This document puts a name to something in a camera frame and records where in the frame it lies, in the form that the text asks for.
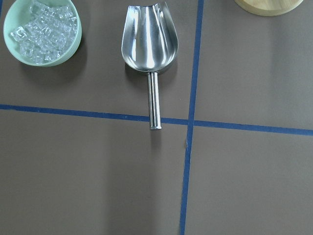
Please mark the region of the steel ice scoop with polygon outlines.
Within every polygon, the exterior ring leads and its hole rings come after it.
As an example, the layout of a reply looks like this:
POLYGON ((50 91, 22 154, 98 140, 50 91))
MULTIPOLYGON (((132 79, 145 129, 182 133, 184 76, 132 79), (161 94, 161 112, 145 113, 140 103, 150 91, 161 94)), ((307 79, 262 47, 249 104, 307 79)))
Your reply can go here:
POLYGON ((121 54, 125 63, 148 78, 150 129, 161 129, 158 76, 174 62, 179 48, 177 31, 166 2, 127 9, 121 54))

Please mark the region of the wooden paper towel stand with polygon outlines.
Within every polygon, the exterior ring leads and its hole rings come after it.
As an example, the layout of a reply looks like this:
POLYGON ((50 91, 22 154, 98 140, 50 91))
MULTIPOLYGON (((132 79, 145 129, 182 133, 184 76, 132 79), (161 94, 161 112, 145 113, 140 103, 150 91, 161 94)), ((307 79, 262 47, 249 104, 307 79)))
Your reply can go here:
POLYGON ((279 16, 298 7, 303 0, 235 0, 245 11, 259 16, 279 16))

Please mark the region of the green bowl of ice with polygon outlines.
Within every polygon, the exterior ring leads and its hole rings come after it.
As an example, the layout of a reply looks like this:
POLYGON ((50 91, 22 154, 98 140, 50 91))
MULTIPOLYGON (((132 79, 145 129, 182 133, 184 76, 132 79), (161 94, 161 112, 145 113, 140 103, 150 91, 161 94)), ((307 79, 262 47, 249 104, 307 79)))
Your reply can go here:
POLYGON ((3 22, 4 43, 20 62, 52 67, 77 51, 82 26, 70 0, 16 0, 3 22))

